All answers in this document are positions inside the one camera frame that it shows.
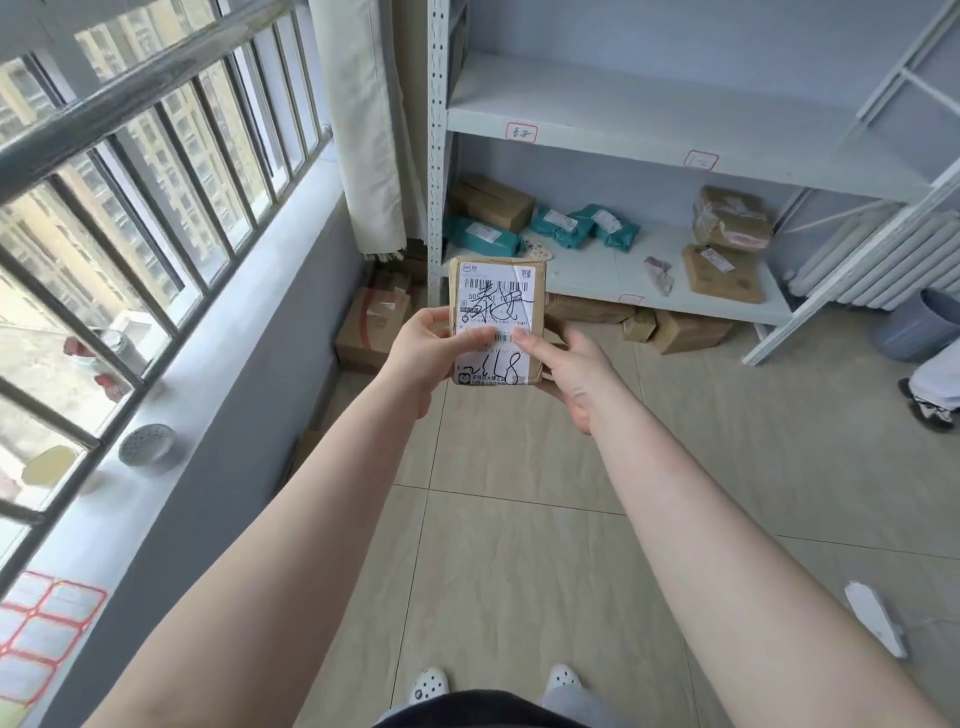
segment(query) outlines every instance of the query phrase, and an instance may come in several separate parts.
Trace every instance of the yellow round object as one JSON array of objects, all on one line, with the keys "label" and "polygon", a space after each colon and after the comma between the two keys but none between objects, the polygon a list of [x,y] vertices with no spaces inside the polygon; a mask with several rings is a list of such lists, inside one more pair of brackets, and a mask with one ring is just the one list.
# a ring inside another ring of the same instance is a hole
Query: yellow round object
[{"label": "yellow round object", "polygon": [[20,479],[25,485],[52,488],[70,470],[77,453],[66,445],[54,445],[23,466]]}]

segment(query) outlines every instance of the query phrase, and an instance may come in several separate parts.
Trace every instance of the metal railing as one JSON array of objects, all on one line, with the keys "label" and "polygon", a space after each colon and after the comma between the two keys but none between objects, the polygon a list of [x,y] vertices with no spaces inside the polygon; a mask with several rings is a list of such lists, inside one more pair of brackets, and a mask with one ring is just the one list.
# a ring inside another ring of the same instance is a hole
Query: metal railing
[{"label": "metal railing", "polygon": [[[214,2],[212,5],[217,11],[216,3]],[[290,75],[291,69],[286,60],[283,41],[277,27],[278,21],[288,14],[293,24],[294,39],[297,45],[295,58],[299,59],[300,62],[305,95],[309,100],[308,109],[298,108],[293,80]],[[219,12],[217,12],[217,15],[218,18],[213,24],[105,83],[87,98],[68,105],[62,102],[62,98],[49,78],[43,73],[43,69],[38,67],[36,59],[28,57],[24,60],[37,81],[45,87],[48,95],[59,102],[60,108],[50,118],[11,140],[5,146],[0,147],[0,206],[6,205],[29,192],[36,185],[45,182],[53,193],[60,198],[63,206],[86,229],[104,256],[117,268],[121,276],[136,293],[140,302],[143,303],[145,310],[154,317],[157,325],[170,336],[170,342],[142,375],[136,373],[128,363],[100,339],[94,330],[64,305],[38,278],[32,275],[12,252],[0,246],[0,270],[6,271],[30,294],[43,303],[54,316],[60,319],[70,333],[108,364],[118,377],[125,380],[132,388],[131,393],[113,413],[103,431],[99,435],[95,435],[0,376],[0,398],[7,400],[19,409],[25,410],[46,427],[84,450],[84,454],[78,459],[72,472],[63,480],[46,508],[34,510],[0,499],[0,517],[29,526],[26,535],[10,554],[3,567],[0,568],[0,595],[7,591],[17,575],[28,566],[30,559],[39,549],[57,520],[80,493],[84,481],[90,476],[130,422],[137,406],[143,401],[150,387],[161,377],[180,346],[203,318],[212,301],[227,285],[237,267],[250,252],[253,244],[270,225],[276,212],[283,206],[296,187],[297,182],[330,138],[329,127],[321,124],[317,114],[306,56],[303,50],[300,24],[293,0],[254,0],[234,12],[226,15],[219,15]],[[282,82],[280,84],[274,83],[271,85],[268,83],[260,58],[260,50],[257,48],[258,42],[272,42],[276,46],[282,72]],[[246,85],[235,52],[240,52],[242,54],[241,58],[251,61]],[[240,176],[231,158],[227,141],[218,126],[204,85],[200,81],[200,74],[209,66],[219,62],[224,64],[229,87],[238,105],[243,126],[252,145],[258,172],[263,178],[266,193],[269,197],[266,210],[261,213],[259,219],[253,213],[252,200],[248,199],[247,192],[240,183]],[[255,85],[255,87],[251,87],[249,81],[252,81],[252,85]],[[204,121],[212,133],[217,154],[227,170],[233,189],[241,201],[246,223],[250,226],[250,234],[235,248],[230,244],[224,226],[213,208],[210,197],[207,195],[197,170],[187,155],[187,151],[180,141],[177,130],[171,123],[170,116],[162,101],[167,94],[183,85],[189,85],[193,93],[196,94],[203,117],[205,117]],[[300,152],[300,165],[296,167],[291,163],[291,156],[286,149],[288,141],[284,140],[278,122],[277,101],[272,95],[272,91],[276,91],[278,87],[282,88],[287,96],[286,101],[292,112],[297,130],[296,142]],[[262,107],[254,103],[254,95],[262,100]],[[254,108],[262,108],[263,113],[260,118],[264,128],[269,122],[276,132],[275,146],[282,158],[286,173],[286,183],[279,190],[274,187],[275,176],[271,174],[267,157],[270,142],[261,133],[261,127],[258,126],[257,118],[254,115]],[[177,223],[169,217],[169,208],[165,212],[164,207],[151,194],[150,186],[137,171],[131,159],[129,147],[125,146],[118,137],[118,133],[126,123],[138,114],[148,110],[152,110],[158,118],[175,156],[179,159],[180,166],[187,173],[189,186],[200,201],[201,208],[213,226],[213,230],[217,233],[219,246],[228,258],[226,265],[210,280],[204,278],[197,264],[184,247],[178,234]],[[308,146],[303,132],[302,123],[305,119],[310,120],[313,129],[316,131],[316,142],[312,148]],[[84,204],[74,194],[71,186],[60,174],[62,166],[71,158],[87,152],[109,189],[131,218],[138,233],[143,237],[164,270],[173,274],[172,279],[176,280],[178,285],[182,287],[182,282],[176,275],[175,266],[171,264],[161,247],[157,245],[149,227],[144,224],[144,220],[137,213],[134,205],[131,204],[122,185],[110,174],[98,151],[91,149],[101,143],[106,144],[106,148],[109,149],[116,163],[122,168],[132,186],[132,190],[150,212],[150,215],[156,221],[156,226],[162,231],[166,238],[165,243],[169,246],[169,250],[173,252],[186,278],[197,290],[199,302],[179,323],[173,321],[163,306],[156,300],[149,287],[117,250],[107,233],[84,207]]]}]

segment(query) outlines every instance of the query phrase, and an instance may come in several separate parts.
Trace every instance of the metal shelf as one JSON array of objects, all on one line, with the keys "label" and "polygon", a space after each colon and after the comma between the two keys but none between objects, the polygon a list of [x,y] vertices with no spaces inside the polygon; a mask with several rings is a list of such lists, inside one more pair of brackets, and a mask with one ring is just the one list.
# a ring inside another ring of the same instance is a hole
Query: metal shelf
[{"label": "metal shelf", "polygon": [[[546,266],[546,290],[549,293],[620,301],[771,326],[786,324],[792,315],[774,275],[762,261],[759,262],[759,277],[766,294],[765,303],[741,303],[691,291],[682,259],[684,247],[693,242],[689,229],[653,223],[644,225],[628,253],[606,248],[599,240],[592,238],[579,250],[568,250],[540,236],[537,239],[554,256]],[[455,255],[472,254],[447,246],[444,265]],[[674,283],[669,296],[661,295],[650,280],[643,264],[647,255],[665,260],[673,266],[670,274]]]},{"label": "metal shelf", "polygon": [[553,61],[470,52],[446,127],[913,203],[930,184],[852,111]]}]

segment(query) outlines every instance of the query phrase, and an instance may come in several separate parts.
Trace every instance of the hand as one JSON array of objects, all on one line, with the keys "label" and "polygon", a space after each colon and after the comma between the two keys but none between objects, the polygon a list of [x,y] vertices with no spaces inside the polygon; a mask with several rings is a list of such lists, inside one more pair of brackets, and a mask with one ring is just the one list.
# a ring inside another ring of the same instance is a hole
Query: hand
[{"label": "hand", "polygon": [[422,308],[396,335],[387,362],[377,378],[389,379],[417,395],[417,418],[430,409],[430,393],[450,376],[453,360],[460,354],[479,352],[493,343],[494,327],[468,328],[456,336],[450,327],[436,327],[448,323],[448,306]]},{"label": "hand", "polygon": [[537,386],[566,405],[573,423],[590,435],[590,416],[598,398],[605,393],[626,390],[623,379],[593,339],[566,321],[546,317],[546,326],[569,346],[564,351],[525,328],[514,328],[514,343],[549,368],[553,381]]}]

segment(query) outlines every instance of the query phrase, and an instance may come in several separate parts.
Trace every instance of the gray container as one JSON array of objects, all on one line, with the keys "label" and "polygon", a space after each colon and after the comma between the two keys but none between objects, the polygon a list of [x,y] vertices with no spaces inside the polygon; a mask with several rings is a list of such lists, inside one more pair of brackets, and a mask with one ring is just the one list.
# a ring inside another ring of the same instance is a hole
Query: gray container
[{"label": "gray container", "polygon": [[926,361],[960,337],[960,301],[922,288],[897,306],[874,330],[871,341],[884,356]]}]

